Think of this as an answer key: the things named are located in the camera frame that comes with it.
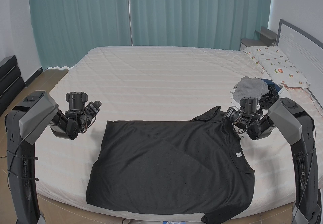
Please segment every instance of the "teal curtain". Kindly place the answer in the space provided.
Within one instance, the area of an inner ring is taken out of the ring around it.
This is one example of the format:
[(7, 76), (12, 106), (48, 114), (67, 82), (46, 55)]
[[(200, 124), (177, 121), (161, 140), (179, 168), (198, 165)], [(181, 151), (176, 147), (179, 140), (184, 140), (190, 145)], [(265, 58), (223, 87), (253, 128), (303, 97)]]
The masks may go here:
[(29, 0), (43, 68), (73, 66), (99, 46), (131, 45), (128, 0)]
[(130, 0), (133, 45), (239, 50), (268, 25), (270, 0)]

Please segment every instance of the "floor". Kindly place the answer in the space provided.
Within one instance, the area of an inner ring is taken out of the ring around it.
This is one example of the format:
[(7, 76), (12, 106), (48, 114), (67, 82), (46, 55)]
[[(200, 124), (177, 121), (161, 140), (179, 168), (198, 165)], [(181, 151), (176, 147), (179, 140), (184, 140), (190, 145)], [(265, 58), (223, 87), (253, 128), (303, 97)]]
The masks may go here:
[[(27, 88), (14, 99), (7, 110), (0, 117), (0, 157), (6, 155), (7, 139), (5, 129), (5, 115), (26, 95), (35, 90), (46, 90), (50, 92), (54, 86), (68, 72), (67, 69), (49, 69), (37, 77)], [(122, 218), (112, 217), (104, 214), (93, 213), (76, 207), (57, 202), (42, 195), (38, 195), (38, 203), (43, 211), (47, 224), (97, 224), (97, 223), (118, 223)], [(278, 207), (273, 210), (255, 214), (249, 217), (233, 219), (226, 224), (290, 224), (292, 215), (292, 203)], [(0, 159), (0, 224), (14, 224), (16, 214), (7, 187), (7, 161)]]

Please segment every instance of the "pillow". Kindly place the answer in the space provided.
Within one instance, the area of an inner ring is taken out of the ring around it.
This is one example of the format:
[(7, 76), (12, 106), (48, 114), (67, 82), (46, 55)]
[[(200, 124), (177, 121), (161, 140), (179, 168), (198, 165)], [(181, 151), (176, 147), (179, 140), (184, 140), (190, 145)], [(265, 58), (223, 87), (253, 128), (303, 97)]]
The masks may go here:
[(277, 84), (287, 87), (308, 88), (309, 81), (293, 65), (278, 46), (274, 47), (247, 47), (242, 51), (248, 54), (257, 65), (268, 73)]

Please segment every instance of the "mattress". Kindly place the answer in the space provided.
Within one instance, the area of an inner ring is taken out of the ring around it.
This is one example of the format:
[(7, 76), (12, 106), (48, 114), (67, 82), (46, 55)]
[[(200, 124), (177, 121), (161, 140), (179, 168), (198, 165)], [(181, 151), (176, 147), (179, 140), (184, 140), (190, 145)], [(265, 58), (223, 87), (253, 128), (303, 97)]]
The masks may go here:
[[(240, 78), (262, 77), (263, 71), (242, 51), (186, 47), (99, 47), (92, 49), (50, 92), (64, 112), (65, 94), (83, 91), (89, 101), (102, 102), (97, 120), (75, 140), (55, 137), (47, 127), (35, 144), (35, 175), (39, 194), (93, 212), (151, 221), (200, 222), (203, 213), (147, 215), (111, 211), (86, 203), (91, 168), (97, 160), (106, 121), (190, 120), (214, 106), (226, 111), (230, 90)], [(323, 118), (311, 96), (288, 89), (315, 120), (319, 188), (323, 186)], [(268, 138), (241, 140), (255, 170), (255, 191), (244, 217), (293, 202), (295, 177), (289, 144), (275, 129)]]

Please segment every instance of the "green curtain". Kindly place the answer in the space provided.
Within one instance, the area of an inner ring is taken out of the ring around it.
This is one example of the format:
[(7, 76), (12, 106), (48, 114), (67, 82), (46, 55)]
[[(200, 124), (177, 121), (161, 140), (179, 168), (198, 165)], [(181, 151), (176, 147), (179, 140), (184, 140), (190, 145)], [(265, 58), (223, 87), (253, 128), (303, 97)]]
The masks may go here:
[(269, 10), (270, 0), (130, 0), (132, 42), (239, 50)]
[(99, 46), (131, 45), (128, 0), (29, 0), (44, 69), (73, 66)]

